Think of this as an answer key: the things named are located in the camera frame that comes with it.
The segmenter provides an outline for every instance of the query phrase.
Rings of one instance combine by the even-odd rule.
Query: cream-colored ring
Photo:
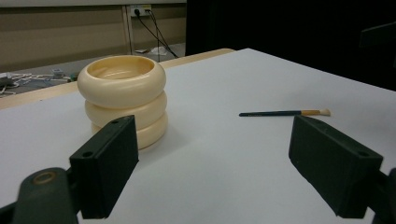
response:
[[[113,119],[134,115],[136,129],[140,130],[159,119],[166,109],[166,104],[166,93],[163,91],[163,93],[148,104],[134,108],[110,109],[85,101],[85,113],[91,122],[99,127],[105,127]]]
[[[94,105],[131,108],[144,105],[163,92],[163,67],[150,58],[112,56],[85,66],[78,75],[78,90]]]
[[[136,136],[137,136],[138,149],[140,150],[145,147],[149,147],[155,142],[157,142],[165,133],[167,124],[168,124],[168,115],[165,111],[163,115],[153,124],[151,124],[150,126],[144,129],[137,130]],[[101,129],[101,127],[95,125],[94,123],[91,123],[91,128],[92,128],[92,133],[97,133]]]

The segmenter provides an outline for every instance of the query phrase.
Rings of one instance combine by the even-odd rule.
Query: white table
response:
[[[242,49],[165,69],[169,124],[107,219],[80,223],[371,223],[343,219],[291,164],[293,117],[240,112],[322,109],[317,116],[396,167],[396,92]],[[79,92],[0,110],[0,206],[31,173],[69,167],[91,136]]]

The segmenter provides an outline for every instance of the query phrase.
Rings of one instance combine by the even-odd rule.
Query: table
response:
[[[79,222],[371,223],[370,209],[364,219],[337,217],[291,164],[293,117],[238,114],[329,108],[330,117],[316,119],[384,156],[381,171],[388,174],[396,167],[396,93],[254,49],[212,53],[177,66],[162,63],[164,137],[139,152],[110,217]],[[0,101],[0,176],[6,180],[0,206],[15,201],[29,174],[69,167],[68,157],[92,136],[84,99],[76,86],[64,88]]]

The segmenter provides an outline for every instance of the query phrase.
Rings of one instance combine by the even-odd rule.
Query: paintbrush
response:
[[[321,110],[279,110],[279,111],[265,111],[265,112],[246,112],[246,113],[240,113],[239,117],[268,117],[268,116],[295,116],[295,115],[330,116],[330,110],[321,109]]]

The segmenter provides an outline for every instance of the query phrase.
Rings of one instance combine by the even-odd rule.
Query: power outlet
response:
[[[139,10],[140,16],[149,16],[149,11],[151,11],[151,5],[150,4],[145,4],[145,5],[131,5],[131,16],[132,17],[137,17],[135,11]]]

